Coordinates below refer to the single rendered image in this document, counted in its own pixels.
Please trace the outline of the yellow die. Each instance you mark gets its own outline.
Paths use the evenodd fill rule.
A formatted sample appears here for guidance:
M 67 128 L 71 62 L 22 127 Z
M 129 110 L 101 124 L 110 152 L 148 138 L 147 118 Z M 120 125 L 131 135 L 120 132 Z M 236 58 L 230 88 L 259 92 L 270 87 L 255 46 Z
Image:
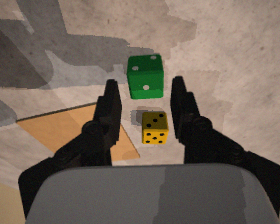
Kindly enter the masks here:
M 142 143 L 165 144 L 169 128 L 165 112 L 142 113 Z

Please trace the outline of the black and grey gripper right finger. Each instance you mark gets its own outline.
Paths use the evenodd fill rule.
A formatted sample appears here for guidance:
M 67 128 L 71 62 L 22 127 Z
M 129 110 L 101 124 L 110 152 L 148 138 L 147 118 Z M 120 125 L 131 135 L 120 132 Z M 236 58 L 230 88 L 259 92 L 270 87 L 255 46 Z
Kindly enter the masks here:
M 213 129 L 212 122 L 200 116 L 194 94 L 187 93 L 183 76 L 172 78 L 170 108 L 175 138 L 185 146 L 184 164 L 225 163 L 247 169 L 263 186 L 279 219 L 280 165 L 245 151 Z

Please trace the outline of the green die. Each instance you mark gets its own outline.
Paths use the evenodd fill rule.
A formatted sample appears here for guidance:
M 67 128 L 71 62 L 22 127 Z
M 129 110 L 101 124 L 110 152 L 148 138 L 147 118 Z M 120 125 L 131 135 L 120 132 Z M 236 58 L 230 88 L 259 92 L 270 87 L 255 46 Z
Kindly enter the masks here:
M 130 98 L 162 98 L 164 70 L 159 54 L 130 56 L 127 66 Z

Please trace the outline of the orange flat mat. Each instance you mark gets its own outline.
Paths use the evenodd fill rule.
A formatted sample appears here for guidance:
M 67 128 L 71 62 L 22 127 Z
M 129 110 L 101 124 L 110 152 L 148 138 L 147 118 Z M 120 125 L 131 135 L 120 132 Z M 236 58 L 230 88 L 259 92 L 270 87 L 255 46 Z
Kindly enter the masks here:
M 55 153 L 81 134 L 82 126 L 93 118 L 96 103 L 28 117 L 15 123 Z M 140 158 L 121 123 L 119 141 L 110 150 L 112 161 Z

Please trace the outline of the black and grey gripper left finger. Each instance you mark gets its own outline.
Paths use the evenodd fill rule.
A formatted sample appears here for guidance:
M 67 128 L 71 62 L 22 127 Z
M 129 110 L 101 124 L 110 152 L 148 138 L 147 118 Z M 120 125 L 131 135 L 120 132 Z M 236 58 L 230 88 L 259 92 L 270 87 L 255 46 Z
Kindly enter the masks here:
M 100 112 L 100 113 L 99 113 Z M 86 122 L 81 134 L 58 149 L 53 157 L 23 171 L 18 185 L 25 215 L 46 178 L 67 168 L 112 166 L 111 150 L 119 141 L 122 103 L 118 83 L 108 79 L 103 96 L 99 96 L 93 120 Z

